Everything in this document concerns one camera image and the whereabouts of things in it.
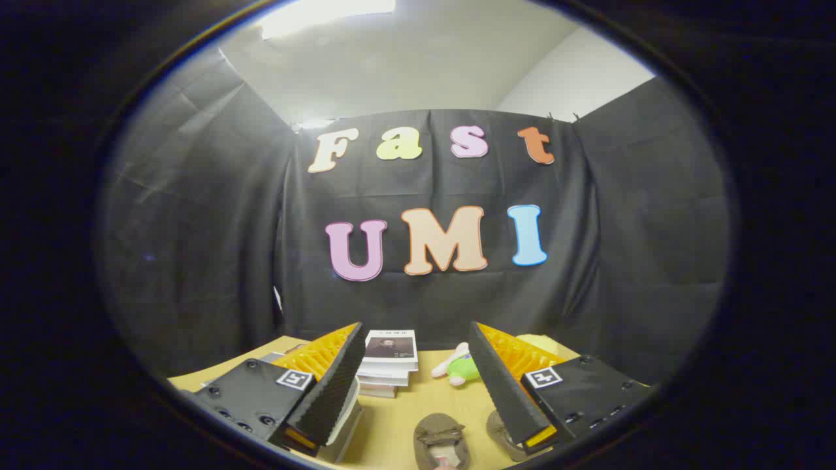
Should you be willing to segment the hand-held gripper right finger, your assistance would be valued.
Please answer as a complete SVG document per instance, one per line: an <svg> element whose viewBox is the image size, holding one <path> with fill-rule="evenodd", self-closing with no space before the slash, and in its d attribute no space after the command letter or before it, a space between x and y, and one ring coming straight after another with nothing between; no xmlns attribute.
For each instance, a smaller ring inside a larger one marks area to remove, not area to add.
<svg viewBox="0 0 836 470"><path fill-rule="evenodd" d="M564 359L472 322L470 353L513 445L561 451L623 420L652 392L593 355Z"/></svg>

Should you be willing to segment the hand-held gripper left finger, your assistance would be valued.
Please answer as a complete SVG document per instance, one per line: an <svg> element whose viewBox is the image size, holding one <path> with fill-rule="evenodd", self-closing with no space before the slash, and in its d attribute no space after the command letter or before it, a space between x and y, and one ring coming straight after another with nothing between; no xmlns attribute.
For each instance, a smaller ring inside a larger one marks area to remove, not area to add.
<svg viewBox="0 0 836 470"><path fill-rule="evenodd" d="M195 396L242 431L317 454L340 423L366 351L367 327L347 325L275 361L248 358Z"/></svg>

